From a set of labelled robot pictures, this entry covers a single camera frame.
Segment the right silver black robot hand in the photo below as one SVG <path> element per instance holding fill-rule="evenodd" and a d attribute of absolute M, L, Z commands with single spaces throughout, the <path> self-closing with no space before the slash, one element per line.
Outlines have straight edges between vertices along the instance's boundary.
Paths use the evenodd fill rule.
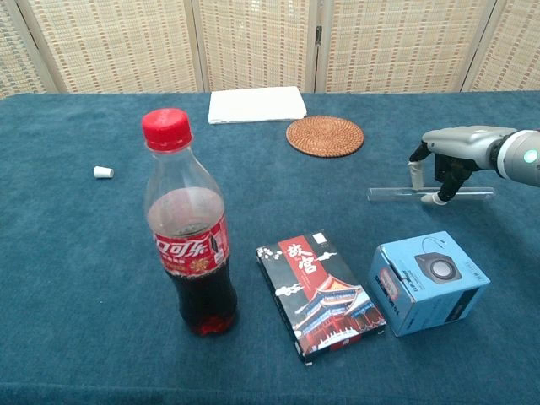
<path fill-rule="evenodd" d="M 424 186 L 422 161 L 435 155 L 435 179 L 440 190 L 421 197 L 421 202 L 446 205 L 475 171 L 495 170 L 503 144 L 516 132 L 510 127 L 459 126 L 436 129 L 421 137 L 420 145 L 411 154 L 408 166 L 413 189 Z"/>

